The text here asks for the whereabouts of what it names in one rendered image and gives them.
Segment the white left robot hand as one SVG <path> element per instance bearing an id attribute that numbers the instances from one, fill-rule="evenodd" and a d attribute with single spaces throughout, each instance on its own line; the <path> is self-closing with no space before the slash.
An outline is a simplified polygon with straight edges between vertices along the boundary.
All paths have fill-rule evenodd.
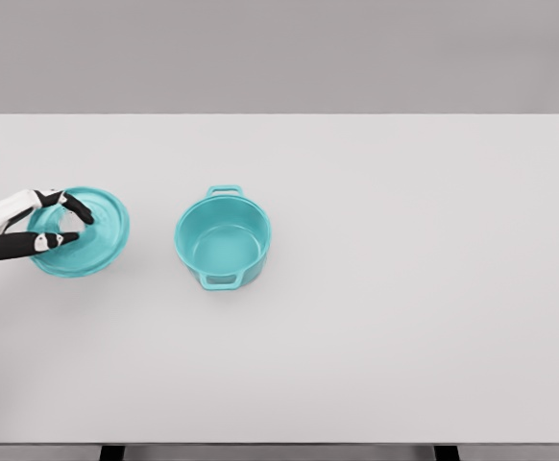
<path id="1" fill-rule="evenodd" d="M 8 229 L 34 211 L 61 205 L 74 213 L 86 225 L 92 225 L 91 210 L 66 190 L 24 189 L 0 200 L 0 260 L 40 255 L 79 239 L 77 232 L 53 233 L 22 231 L 8 233 Z"/>

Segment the teal pot lid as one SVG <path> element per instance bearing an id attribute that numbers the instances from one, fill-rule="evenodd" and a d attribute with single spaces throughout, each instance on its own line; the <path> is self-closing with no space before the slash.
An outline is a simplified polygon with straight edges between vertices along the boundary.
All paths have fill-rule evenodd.
<path id="1" fill-rule="evenodd" d="M 28 231 L 74 231 L 79 238 L 54 250 L 33 255 L 31 260 L 40 270 L 53 276 L 85 277 L 109 266 L 123 251 L 130 233 L 130 216 L 122 202 L 104 189 L 77 186 L 67 192 L 91 210 L 94 223 L 83 223 L 61 205 L 34 211 L 28 222 Z"/>

